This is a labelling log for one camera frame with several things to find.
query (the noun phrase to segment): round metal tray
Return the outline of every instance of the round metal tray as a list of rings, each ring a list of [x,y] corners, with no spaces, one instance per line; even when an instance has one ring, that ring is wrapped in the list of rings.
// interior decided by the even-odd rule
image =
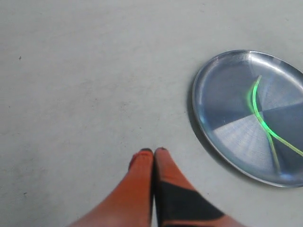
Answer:
[[[303,186],[303,74],[274,56],[236,50],[198,73],[193,108],[212,146],[259,181]]]

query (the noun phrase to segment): metal tray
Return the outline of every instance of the metal tray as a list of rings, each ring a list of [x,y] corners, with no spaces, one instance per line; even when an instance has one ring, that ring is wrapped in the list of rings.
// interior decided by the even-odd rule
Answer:
[[[195,79],[193,108],[206,138],[238,170],[275,186],[303,186],[299,70],[257,51],[219,54]]]

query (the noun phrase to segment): concrete floor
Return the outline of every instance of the concrete floor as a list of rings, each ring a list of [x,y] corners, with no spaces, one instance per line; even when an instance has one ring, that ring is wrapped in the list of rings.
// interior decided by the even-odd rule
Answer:
[[[251,227],[301,227],[302,189],[265,186],[202,147],[188,93],[209,58],[254,49],[303,70],[300,0],[1,0],[0,226],[63,227],[165,146]]]

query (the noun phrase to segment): gray floor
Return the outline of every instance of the gray floor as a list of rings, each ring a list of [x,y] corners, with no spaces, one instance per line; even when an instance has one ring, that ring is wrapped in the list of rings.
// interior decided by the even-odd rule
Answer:
[[[159,146],[241,222],[302,226],[301,189],[224,167],[187,114],[194,75],[221,52],[259,50],[303,70],[302,9],[300,0],[0,0],[0,226],[71,223],[116,186],[134,152]]]

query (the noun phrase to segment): green cable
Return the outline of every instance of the green cable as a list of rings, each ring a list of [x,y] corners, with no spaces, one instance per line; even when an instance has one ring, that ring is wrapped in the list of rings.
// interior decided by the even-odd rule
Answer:
[[[261,126],[263,127],[263,129],[269,133],[271,136],[273,136],[274,138],[276,138],[278,141],[280,141],[281,143],[283,143],[284,145],[288,146],[290,149],[292,149],[293,151],[295,151],[297,154],[301,155],[303,157],[303,152],[301,150],[299,150],[298,148],[296,148],[295,146],[293,146],[292,144],[290,144],[289,142],[287,142],[286,140],[284,140],[283,138],[279,137],[276,133],[274,133],[274,131],[272,131],[269,126],[265,123],[265,121],[263,120],[262,116],[259,113],[258,107],[257,107],[257,102],[256,102],[256,95],[257,95],[257,89],[261,80],[261,75],[258,77],[253,90],[252,90],[252,106],[253,106],[253,110],[254,110],[254,114],[257,117],[258,121],[260,122]],[[271,144],[271,148],[274,147],[272,139],[270,138],[269,143]],[[273,149],[273,153],[274,153],[274,160],[275,163],[278,164],[278,159],[277,159],[277,155],[276,155],[276,150]]]

